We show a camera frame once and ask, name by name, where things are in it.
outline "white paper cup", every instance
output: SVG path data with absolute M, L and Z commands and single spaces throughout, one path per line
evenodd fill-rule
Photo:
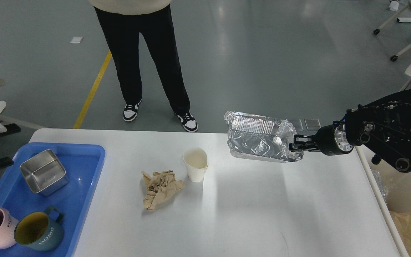
M 207 170 L 207 154 L 201 148 L 192 148 L 183 153 L 188 178 L 192 182 L 201 182 Z

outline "teal mug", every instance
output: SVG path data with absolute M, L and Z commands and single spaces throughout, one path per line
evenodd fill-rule
M 49 217 L 53 210 L 59 213 L 56 220 Z M 60 225 L 63 218 L 64 214 L 55 206 L 47 207 L 44 212 L 30 213 L 15 227 L 15 241 L 37 251 L 51 251 L 61 243 L 64 236 L 64 229 Z

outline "black and white sneaker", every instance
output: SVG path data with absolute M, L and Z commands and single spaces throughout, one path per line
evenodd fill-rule
M 141 104 L 142 99 L 136 105 L 127 104 L 123 110 L 123 119 L 125 121 L 133 121 L 137 117 L 137 111 L 139 110 L 139 105 Z
M 187 132 L 196 132 L 198 131 L 198 124 L 196 123 L 196 119 L 190 114 L 190 112 L 187 112 L 184 115 L 178 115 L 176 114 L 178 119 L 183 125 L 183 128 Z

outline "yellow floor line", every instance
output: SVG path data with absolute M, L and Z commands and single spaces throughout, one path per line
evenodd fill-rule
M 98 76 L 96 77 L 96 80 L 93 83 L 93 86 L 91 87 L 87 100 L 85 100 L 85 104 L 83 104 L 82 110 L 80 111 L 77 117 L 77 120 L 75 121 L 75 124 L 72 127 L 73 129 L 79 129 L 80 126 L 82 125 L 83 119 L 85 118 L 85 115 L 88 112 L 88 108 L 90 107 L 91 101 L 93 100 L 93 97 L 95 96 L 95 93 L 98 90 L 99 83 L 101 83 L 101 79 L 104 75 L 104 72 L 107 69 L 107 65 L 109 64 L 111 57 L 112 57 L 112 54 L 111 54 L 111 51 L 109 51 L 107 53 L 106 59 L 104 59 L 104 63 L 101 66 L 101 70 L 99 70 Z

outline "blue tray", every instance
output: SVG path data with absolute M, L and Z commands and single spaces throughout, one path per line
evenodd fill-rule
M 63 164 L 70 181 L 48 197 L 34 194 L 20 172 L 20 165 L 34 155 L 51 149 Z M 44 211 L 54 205 L 64 213 L 64 238 L 53 251 L 38 252 L 15 244 L 0 249 L 4 257 L 70 257 L 90 206 L 101 174 L 106 152 L 99 145 L 75 143 L 28 143 L 14 156 L 14 164 L 6 169 L 0 180 L 0 205 L 19 221 L 29 213 Z

